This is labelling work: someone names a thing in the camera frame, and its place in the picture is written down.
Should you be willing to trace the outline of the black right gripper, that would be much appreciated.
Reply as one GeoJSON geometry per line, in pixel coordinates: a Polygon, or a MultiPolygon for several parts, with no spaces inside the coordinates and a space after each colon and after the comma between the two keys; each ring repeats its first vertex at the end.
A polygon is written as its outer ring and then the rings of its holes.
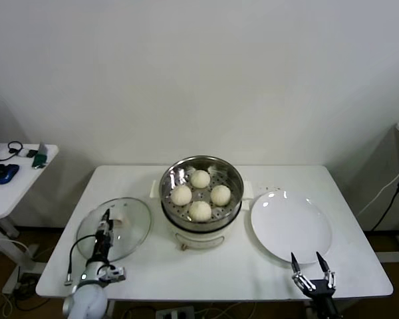
{"type": "Polygon", "coordinates": [[[316,252],[319,265],[324,274],[324,280],[310,281],[302,272],[299,263],[291,252],[291,267],[293,269],[292,279],[295,285],[312,299],[318,318],[340,318],[334,300],[335,293],[335,272],[332,272],[328,263],[322,255],[316,252]]]}

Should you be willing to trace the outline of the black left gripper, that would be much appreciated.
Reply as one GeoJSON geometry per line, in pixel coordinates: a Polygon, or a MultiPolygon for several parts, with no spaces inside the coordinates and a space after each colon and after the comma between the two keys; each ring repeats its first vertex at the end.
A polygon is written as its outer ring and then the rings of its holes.
{"type": "Polygon", "coordinates": [[[113,246],[115,222],[110,219],[110,210],[107,209],[101,217],[99,231],[95,234],[96,242],[92,252],[92,262],[109,263],[108,254],[113,246]]]}

